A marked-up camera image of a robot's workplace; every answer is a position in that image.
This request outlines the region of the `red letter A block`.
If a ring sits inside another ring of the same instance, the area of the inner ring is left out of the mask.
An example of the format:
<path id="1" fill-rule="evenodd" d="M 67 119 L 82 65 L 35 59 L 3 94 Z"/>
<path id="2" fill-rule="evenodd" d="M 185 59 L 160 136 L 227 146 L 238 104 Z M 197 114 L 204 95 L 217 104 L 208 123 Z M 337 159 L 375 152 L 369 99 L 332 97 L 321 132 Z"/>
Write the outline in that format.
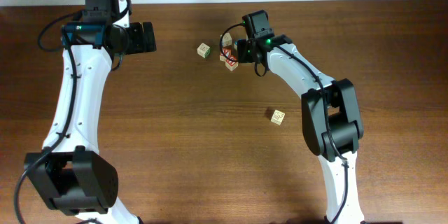
<path id="1" fill-rule="evenodd" d="M 224 48 L 220 52 L 220 61 L 225 62 L 232 55 L 232 50 L 230 48 Z"/>

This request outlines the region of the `red letter U block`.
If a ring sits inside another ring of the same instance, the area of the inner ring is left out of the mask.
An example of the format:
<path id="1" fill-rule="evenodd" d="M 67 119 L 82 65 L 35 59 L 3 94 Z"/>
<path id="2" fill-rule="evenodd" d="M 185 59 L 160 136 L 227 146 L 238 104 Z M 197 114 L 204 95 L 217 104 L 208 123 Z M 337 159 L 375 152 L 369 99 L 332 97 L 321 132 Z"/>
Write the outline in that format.
<path id="1" fill-rule="evenodd" d="M 225 66 L 230 71 L 234 71 L 239 66 L 239 63 L 238 63 L 237 59 L 232 55 L 225 61 Z"/>

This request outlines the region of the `natural block brown picture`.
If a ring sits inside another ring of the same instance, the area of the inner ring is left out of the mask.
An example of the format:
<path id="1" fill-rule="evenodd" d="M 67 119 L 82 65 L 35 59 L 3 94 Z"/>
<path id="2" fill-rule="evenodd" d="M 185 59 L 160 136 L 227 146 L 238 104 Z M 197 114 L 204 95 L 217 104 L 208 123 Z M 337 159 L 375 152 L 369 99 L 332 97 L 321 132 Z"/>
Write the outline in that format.
<path id="1" fill-rule="evenodd" d="M 272 123 L 275 123 L 277 125 L 280 125 L 283 122 L 283 119 L 285 117 L 285 113 L 279 110 L 275 110 L 272 114 L 272 117 L 270 121 Z"/>

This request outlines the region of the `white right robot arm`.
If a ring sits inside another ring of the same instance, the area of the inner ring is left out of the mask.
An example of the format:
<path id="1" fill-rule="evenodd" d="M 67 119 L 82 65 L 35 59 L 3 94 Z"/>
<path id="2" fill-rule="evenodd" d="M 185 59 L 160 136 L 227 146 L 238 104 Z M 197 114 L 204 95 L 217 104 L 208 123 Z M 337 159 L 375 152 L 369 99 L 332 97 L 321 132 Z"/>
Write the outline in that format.
<path id="1" fill-rule="evenodd" d="M 325 222 L 364 223 L 356 181 L 364 128 L 353 83 L 319 71 L 284 35 L 240 40 L 237 49 L 239 62 L 263 64 L 300 98 L 303 137 L 323 170 Z"/>

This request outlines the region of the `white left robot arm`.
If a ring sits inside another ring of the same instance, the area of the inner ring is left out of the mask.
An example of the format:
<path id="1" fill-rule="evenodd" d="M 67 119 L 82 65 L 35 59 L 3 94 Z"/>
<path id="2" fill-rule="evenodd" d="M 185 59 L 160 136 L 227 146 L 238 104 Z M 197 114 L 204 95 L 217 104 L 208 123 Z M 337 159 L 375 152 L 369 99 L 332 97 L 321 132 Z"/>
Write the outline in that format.
<path id="1" fill-rule="evenodd" d="M 52 127 L 22 177 L 45 205 L 82 223 L 139 223 L 118 198 L 118 173 L 99 155 L 97 127 L 107 76 L 124 55 L 156 49 L 150 22 L 130 22 L 130 0 L 85 0 L 62 16 L 64 74 Z"/>

